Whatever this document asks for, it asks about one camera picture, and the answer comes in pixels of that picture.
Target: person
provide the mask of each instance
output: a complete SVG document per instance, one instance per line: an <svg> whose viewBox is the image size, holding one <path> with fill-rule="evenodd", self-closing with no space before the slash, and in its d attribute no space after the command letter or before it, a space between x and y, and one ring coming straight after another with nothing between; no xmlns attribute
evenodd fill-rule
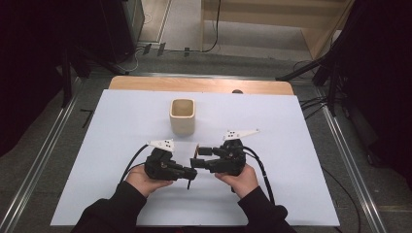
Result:
<svg viewBox="0 0 412 233"><path fill-rule="evenodd" d="M238 205L249 221L245 232L295 232L285 221L286 208L270 203L258 185L252 166L246 164L237 177L218 173L215 177L232 186L239 196ZM150 179L144 165L135 167L110 199L100 199L84 210L72 232L135 232L137 216L149 195L170 184L172 182Z"/></svg>

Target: tan cup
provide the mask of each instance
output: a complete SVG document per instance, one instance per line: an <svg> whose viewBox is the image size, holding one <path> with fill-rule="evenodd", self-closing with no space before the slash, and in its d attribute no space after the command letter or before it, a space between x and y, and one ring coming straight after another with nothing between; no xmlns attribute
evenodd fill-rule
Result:
<svg viewBox="0 0 412 233"><path fill-rule="evenodd" d="M170 124L176 135L194 133L194 100L175 99L170 105Z"/></svg>

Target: white tabletop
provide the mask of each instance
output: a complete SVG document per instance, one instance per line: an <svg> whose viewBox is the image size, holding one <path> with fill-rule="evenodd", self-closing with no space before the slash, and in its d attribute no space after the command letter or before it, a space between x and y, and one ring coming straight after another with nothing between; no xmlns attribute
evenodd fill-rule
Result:
<svg viewBox="0 0 412 233"><path fill-rule="evenodd" d="M193 135L178 137L171 131L168 113L175 98L190 98L196 103ZM229 129L259 129L242 142L260 156L276 204L289 211L289 224L339 225L295 96L142 90L104 91L51 225L75 225L87 206L110 198L131 157L148 141L173 139L176 151L172 159L189 167L197 144L218 147ZM144 162L152 149L145 149L135 164ZM257 163L251 157L247 162L255 167L266 192ZM190 190L187 184L187 180L178 180L153 193L137 224L247 224L237 205L238 197L213 174L198 169Z"/></svg>

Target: black cable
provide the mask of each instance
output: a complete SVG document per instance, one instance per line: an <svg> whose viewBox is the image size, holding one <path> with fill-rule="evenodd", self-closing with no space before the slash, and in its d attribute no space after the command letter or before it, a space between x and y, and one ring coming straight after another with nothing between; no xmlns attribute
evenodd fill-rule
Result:
<svg viewBox="0 0 412 233"><path fill-rule="evenodd" d="M337 226L335 226L333 228L335 228L335 230L337 230L338 232L343 233Z"/></svg>
<svg viewBox="0 0 412 233"><path fill-rule="evenodd" d="M145 164L145 163L146 163L146 162L142 162L142 163L139 163L139 164L134 165L133 167L129 168L129 170L127 171L127 173L129 173L133 168L138 167L138 166L140 166L140 165L143 165L143 164Z"/></svg>
<svg viewBox="0 0 412 233"><path fill-rule="evenodd" d="M323 99L326 99L326 97L321 96L321 97L315 97L315 98L312 98L312 99L309 99L309 100L299 100L299 102L302 103L302 104L300 104L300 107L304 107L305 105L309 104L310 102L313 102L313 101L316 101L316 100L323 100Z"/></svg>
<svg viewBox="0 0 412 233"><path fill-rule="evenodd" d="M292 71L294 72L295 69L296 69L297 64L300 64L302 62L309 62L310 63L310 62L312 62L312 60L301 60L301 61L298 61L298 62L294 63ZM301 77L300 75L298 75L297 77L301 78L301 79L309 79L310 78L310 77Z"/></svg>
<svg viewBox="0 0 412 233"><path fill-rule="evenodd" d="M148 145L145 144L143 147L141 147L141 148L136 152L136 154L134 154L133 158L130 160L129 164L127 165L126 169L124 170L123 176L121 176L121 179L120 179L119 184L123 182L124 178L126 177L128 171L129 171L129 168L130 168L131 164L133 164L133 162L134 162L134 159L136 159L137 155L139 155L139 153L141 153L147 146L148 146Z"/></svg>
<svg viewBox="0 0 412 233"><path fill-rule="evenodd" d="M324 105L322 105L321 107L319 107L317 110L315 110L314 112L312 112L311 114L309 114L308 116L305 117L305 120L312 117L315 113L317 113L321 108L323 108Z"/></svg>
<svg viewBox="0 0 412 233"><path fill-rule="evenodd" d="M346 192L346 194L348 195L349 199L351 199L352 204L355 207L355 210L357 211L357 216L358 216L358 233L361 233L361 215L360 215L360 211L358 209L357 204L355 203L354 198L351 196L351 194L349 193L348 190L346 190L346 188L342 185L342 183L340 183L326 168L324 168L323 166L321 166L322 170L324 170L328 175L330 175L336 182L337 184L339 184L339 186Z"/></svg>
<svg viewBox="0 0 412 233"><path fill-rule="evenodd" d="M218 39L219 39L219 17L221 15L221 3L222 3L222 0L219 0L218 16L216 18L216 40L215 40L215 44L211 48L209 48L208 50L204 50L203 52L208 52L208 51L212 50L216 46L216 44L218 43Z"/></svg>
<svg viewBox="0 0 412 233"><path fill-rule="evenodd" d="M270 186L270 182L269 182L269 179L267 178L266 171L264 171L263 163L260 161L260 158L252 149L248 147L243 147L243 150L247 150L251 154L254 155L254 156L250 155L250 157L254 158L257 161L257 164L260 167L261 174L263 175L264 183L266 184L267 193L269 194L269 200L273 205L275 205L275 198L273 197L272 187Z"/></svg>
<svg viewBox="0 0 412 233"><path fill-rule="evenodd" d="M211 48L209 48L208 50L164 50L164 51L169 51L169 52L209 52L212 49L215 48L216 44L218 43L219 40L219 18L221 15L221 4L222 4L222 0L219 0L219 7L218 7L218 16L216 18L216 40L215 40L215 44L213 44L213 46Z"/></svg>

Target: black equipment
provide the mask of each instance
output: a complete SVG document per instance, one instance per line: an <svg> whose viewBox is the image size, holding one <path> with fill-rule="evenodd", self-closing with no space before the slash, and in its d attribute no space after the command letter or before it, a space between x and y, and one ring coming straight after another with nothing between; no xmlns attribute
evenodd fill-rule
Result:
<svg viewBox="0 0 412 233"><path fill-rule="evenodd" d="M74 45L113 63L135 52L145 20L141 0L75 0L61 6Z"/></svg>
<svg viewBox="0 0 412 233"><path fill-rule="evenodd" d="M246 164L246 153L240 139L225 141L218 148L199 148L199 155L217 155L220 158L205 161L200 158L191 158L192 168L204 168L210 173L228 173L231 176L239 176Z"/></svg>
<svg viewBox="0 0 412 233"><path fill-rule="evenodd" d="M171 160L172 152L155 148L145 162L145 172L154 180L176 181L177 179L194 180L197 171L184 167Z"/></svg>

